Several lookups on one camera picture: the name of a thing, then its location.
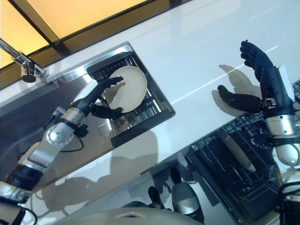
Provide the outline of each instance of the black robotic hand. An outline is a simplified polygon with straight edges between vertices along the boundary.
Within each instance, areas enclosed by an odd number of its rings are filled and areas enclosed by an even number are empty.
[[[116,85],[123,79],[123,77],[114,77],[102,80],[86,97],[73,102],[71,107],[81,110],[86,116],[91,112],[94,116],[104,119],[114,119],[118,117],[122,112],[121,107],[111,109],[105,106],[98,106],[95,104],[95,101],[101,96],[106,88]]]
[[[219,85],[217,89],[222,100],[238,110],[250,113],[263,111],[265,118],[293,114],[293,101],[288,97],[279,70],[273,66],[268,56],[247,40],[242,41],[240,51],[245,65],[254,70],[260,82],[262,100],[252,95],[231,93],[226,87]]]

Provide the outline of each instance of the black cable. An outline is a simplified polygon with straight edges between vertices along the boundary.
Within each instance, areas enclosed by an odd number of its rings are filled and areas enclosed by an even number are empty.
[[[78,137],[77,135],[75,135],[75,137],[77,137],[77,139],[80,141],[80,144],[81,144],[81,148],[79,149],[76,149],[76,150],[70,150],[70,151],[60,151],[60,152],[74,152],[74,151],[80,151],[84,148],[84,144],[83,144],[83,141],[81,140],[80,137]]]
[[[34,213],[34,211],[32,211],[31,209],[25,208],[25,207],[22,207],[22,209],[30,212],[33,215],[33,217],[34,217],[34,224],[33,225],[37,224],[37,222],[38,222],[38,216]]]

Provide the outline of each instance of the white plate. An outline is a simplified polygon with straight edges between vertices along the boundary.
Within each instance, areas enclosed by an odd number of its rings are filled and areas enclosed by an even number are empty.
[[[122,76],[124,80],[107,88],[104,95],[111,109],[122,107],[122,112],[127,113],[142,103],[147,90],[147,80],[145,74],[133,66],[117,69],[110,78],[117,76]]]

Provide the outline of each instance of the yellow light panel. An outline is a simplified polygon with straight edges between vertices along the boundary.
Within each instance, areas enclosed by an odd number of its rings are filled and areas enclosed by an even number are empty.
[[[63,38],[145,0],[27,0]]]
[[[0,0],[0,37],[24,54],[48,45],[7,0]],[[11,62],[10,55],[1,49],[0,68]]]

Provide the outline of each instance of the utensil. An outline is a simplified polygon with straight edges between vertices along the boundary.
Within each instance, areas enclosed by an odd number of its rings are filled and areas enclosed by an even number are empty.
[[[226,147],[230,150],[230,152],[234,155],[234,157],[242,167],[251,172],[256,171],[255,167],[246,156],[244,151],[227,132],[225,132],[223,129],[220,129],[217,131],[217,134],[220,136],[222,142],[226,145]]]

